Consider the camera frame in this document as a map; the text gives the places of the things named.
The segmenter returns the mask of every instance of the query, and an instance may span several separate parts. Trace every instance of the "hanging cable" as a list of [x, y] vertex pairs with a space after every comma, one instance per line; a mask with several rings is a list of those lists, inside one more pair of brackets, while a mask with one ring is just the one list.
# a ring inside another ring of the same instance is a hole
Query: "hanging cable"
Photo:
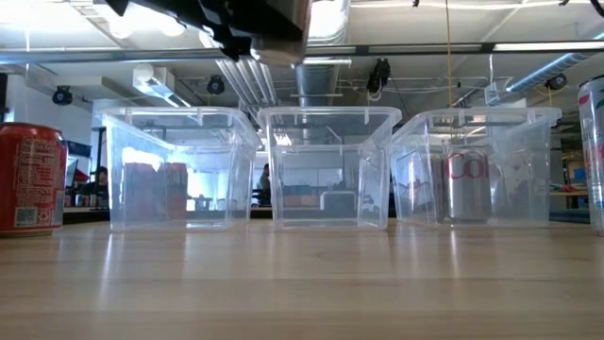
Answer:
[[446, 70], [449, 80], [449, 107], [453, 106], [453, 87], [451, 86], [451, 22], [449, 20], [449, 0], [445, 0], [446, 10]]

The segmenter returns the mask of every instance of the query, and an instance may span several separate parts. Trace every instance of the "red soda can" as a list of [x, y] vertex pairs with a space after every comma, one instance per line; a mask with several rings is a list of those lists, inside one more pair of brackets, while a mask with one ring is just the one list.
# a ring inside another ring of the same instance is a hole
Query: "red soda can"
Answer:
[[60, 131], [0, 126], [0, 235], [49, 234], [63, 224], [67, 145]]

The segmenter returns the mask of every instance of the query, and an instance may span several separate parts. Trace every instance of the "security camera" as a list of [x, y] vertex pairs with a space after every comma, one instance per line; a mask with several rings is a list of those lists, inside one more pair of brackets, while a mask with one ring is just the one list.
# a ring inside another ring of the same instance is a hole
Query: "security camera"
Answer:
[[218, 95], [225, 91], [225, 82], [221, 76], [212, 76], [208, 83], [208, 93]]
[[58, 86], [53, 94], [53, 103], [67, 106], [74, 102], [74, 95], [69, 92], [69, 86]]

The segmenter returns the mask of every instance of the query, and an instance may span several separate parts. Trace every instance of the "coca-cola can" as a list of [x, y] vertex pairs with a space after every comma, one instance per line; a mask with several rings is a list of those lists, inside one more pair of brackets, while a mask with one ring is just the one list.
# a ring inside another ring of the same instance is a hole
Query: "coca-cola can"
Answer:
[[0, 149], [0, 235], [33, 235], [60, 228], [67, 162], [60, 131], [5, 123], [0, 126]]
[[592, 228], [604, 236], [604, 75], [579, 86], [579, 117]]
[[449, 217], [480, 222], [491, 217], [489, 159], [483, 146], [452, 145], [447, 155]]

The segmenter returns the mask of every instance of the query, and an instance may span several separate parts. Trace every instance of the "desk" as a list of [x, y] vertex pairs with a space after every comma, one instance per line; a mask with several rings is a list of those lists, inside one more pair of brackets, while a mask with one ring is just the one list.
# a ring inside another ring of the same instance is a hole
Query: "desk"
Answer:
[[550, 229], [0, 240], [12, 339], [603, 339], [604, 239]]

